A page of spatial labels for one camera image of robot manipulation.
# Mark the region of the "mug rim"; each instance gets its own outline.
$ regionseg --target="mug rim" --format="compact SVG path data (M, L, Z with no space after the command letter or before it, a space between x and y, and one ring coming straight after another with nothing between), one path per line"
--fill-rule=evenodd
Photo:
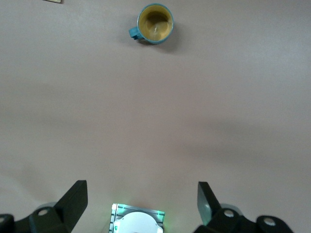
M158 5L158 6L164 7L164 8L170 13L170 15L171 15L171 17L172 17L172 28L171 28L171 30L170 30L170 33L169 33L164 39L162 39L162 40L150 40L150 39L147 39L147 38L141 33L141 31L140 31L140 29L139 29L139 25L138 25L138 22L139 22L139 18L140 18L141 13L142 13L147 7L149 7L149 6L154 6L154 5ZM172 33L172 31L173 31L173 28L174 28L174 17L173 17L173 14L172 14L171 11L169 10L169 8L167 8L165 5L163 5L163 4L161 4L161 3L151 3L151 4L148 4L148 5L146 5L146 6L140 11L140 13L139 13L139 15L138 15L138 18L137 18L137 28L138 28L138 30L139 30L141 36L142 36L145 40L149 41L150 43L152 43L152 42L154 42L154 43L163 42L164 40L166 40L166 39L171 35L171 33Z

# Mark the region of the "black bracket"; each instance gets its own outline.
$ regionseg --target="black bracket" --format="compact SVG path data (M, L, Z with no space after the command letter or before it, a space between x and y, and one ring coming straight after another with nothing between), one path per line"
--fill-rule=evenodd
M86 181L77 181L53 207L35 210L16 222L13 215L0 215L0 233L70 233L86 207Z
M259 216L255 222L233 209L222 208L207 182L198 184L198 209L203 225L194 233L293 233L274 216Z

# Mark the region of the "mug handle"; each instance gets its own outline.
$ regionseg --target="mug handle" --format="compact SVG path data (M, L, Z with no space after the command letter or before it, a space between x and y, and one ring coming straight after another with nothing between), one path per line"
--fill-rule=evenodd
M140 34L138 27L131 28L128 30L128 32L130 33L131 38L134 40L142 39L142 35Z

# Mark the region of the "teal mug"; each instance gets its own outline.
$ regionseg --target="teal mug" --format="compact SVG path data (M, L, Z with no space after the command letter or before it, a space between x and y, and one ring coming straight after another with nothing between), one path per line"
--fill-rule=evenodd
M167 40L174 28L174 18L170 10L159 3L145 6L137 18L137 26L129 30L134 39L145 39L151 44Z

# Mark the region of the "beige table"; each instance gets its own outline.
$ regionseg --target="beige table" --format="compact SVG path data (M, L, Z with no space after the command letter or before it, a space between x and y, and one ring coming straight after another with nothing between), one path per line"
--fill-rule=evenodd
M86 179L74 233L106 233L114 202L191 233L207 181L311 232L311 2L159 2L175 29L146 46L128 29L150 1L0 1L0 212Z

